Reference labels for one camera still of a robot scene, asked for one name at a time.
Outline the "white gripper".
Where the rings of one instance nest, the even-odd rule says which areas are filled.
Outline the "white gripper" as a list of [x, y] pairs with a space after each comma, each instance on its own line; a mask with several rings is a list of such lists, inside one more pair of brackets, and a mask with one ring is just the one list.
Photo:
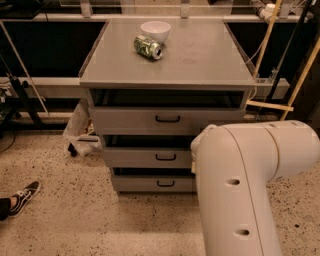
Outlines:
[[215, 128], [216, 128], [216, 125], [214, 125], [214, 124], [208, 125], [191, 142], [190, 149], [191, 149], [191, 156], [192, 156], [192, 160], [193, 160], [192, 164], [191, 164], [191, 172], [193, 174], [196, 174], [196, 164], [194, 161], [196, 160], [196, 153], [197, 153], [197, 149], [200, 144], [200, 141], [203, 136], [205, 136], [210, 130], [215, 129]]

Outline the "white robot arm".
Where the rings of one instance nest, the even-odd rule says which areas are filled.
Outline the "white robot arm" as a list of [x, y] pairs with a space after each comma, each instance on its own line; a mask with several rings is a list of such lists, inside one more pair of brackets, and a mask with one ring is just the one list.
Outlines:
[[209, 125], [191, 143], [206, 256], [282, 256], [266, 184], [319, 159], [297, 120]]

